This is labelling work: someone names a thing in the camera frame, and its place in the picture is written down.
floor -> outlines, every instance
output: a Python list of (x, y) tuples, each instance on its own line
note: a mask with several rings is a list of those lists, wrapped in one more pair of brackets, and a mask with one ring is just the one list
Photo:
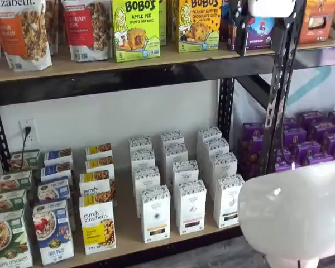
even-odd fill
[[(244, 239), (216, 243), (131, 268), (269, 268), (262, 254)], [(321, 260), (318, 268), (335, 268), (335, 256)]]

yellow bobo's box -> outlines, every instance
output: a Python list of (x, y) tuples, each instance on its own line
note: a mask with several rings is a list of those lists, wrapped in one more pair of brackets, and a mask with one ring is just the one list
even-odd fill
[(114, 0), (112, 8), (117, 62), (159, 57), (159, 1)]
[(179, 52), (218, 49), (221, 0), (178, 0)]

white wall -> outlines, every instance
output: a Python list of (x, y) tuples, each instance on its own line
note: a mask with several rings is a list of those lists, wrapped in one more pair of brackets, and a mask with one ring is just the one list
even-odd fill
[(19, 120), (34, 118), (42, 151), (111, 142), (116, 167), (125, 168), (128, 139), (139, 135), (156, 144), (156, 135), (181, 130), (194, 154), (197, 130), (217, 124), (217, 100), (218, 82), (208, 81), (15, 104), (0, 113), (10, 151), (22, 148)]

wall outlet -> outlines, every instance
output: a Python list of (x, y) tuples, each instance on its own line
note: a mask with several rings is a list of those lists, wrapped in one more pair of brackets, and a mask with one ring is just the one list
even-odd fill
[(37, 128), (35, 119), (26, 119), (18, 122), (21, 129), (22, 140), (25, 139), (25, 127), (31, 127), (31, 132), (26, 138), (25, 150), (38, 149), (39, 137), (37, 135)]

purely elizabeth granola bag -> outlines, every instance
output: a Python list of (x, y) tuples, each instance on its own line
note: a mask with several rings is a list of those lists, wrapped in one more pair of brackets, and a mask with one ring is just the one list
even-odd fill
[(45, 11), (45, 0), (0, 0), (0, 43), (14, 71), (52, 65)]
[(62, 0), (71, 59), (106, 60), (111, 53), (111, 0)]

